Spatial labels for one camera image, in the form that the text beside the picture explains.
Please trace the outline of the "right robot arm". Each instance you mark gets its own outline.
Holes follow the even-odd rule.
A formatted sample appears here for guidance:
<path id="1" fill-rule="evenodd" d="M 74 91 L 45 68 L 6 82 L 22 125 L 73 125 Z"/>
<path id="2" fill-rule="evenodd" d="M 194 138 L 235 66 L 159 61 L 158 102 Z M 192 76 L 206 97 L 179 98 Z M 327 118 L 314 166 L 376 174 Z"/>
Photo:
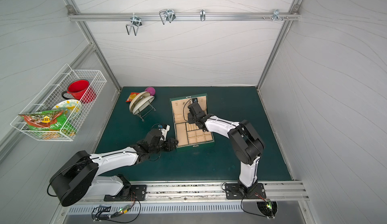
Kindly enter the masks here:
<path id="1" fill-rule="evenodd" d="M 213 114 L 207 114 L 202 110 L 196 98 L 187 108 L 190 124 L 195 124 L 205 132 L 217 133 L 230 140 L 234 153 L 241 163 L 239 188 L 245 193 L 252 191 L 257 185 L 258 164 L 265 148 L 264 141 L 253 125 L 247 120 L 232 122 Z"/>

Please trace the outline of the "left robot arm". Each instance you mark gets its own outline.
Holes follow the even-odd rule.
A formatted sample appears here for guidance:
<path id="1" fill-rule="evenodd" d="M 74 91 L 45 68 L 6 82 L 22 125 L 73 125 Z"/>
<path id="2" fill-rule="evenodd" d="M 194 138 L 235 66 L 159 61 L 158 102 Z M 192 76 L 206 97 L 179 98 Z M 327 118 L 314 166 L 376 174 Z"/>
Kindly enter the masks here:
<path id="1" fill-rule="evenodd" d="M 75 153 L 51 178 L 48 188 L 62 206 L 71 206 L 84 197 L 103 195 L 106 201 L 128 201 L 136 197 L 132 185 L 122 174 L 104 173 L 124 166 L 139 165 L 153 154 L 174 151 L 178 140 L 168 138 L 169 127 L 152 129 L 132 146 L 108 153 Z"/>

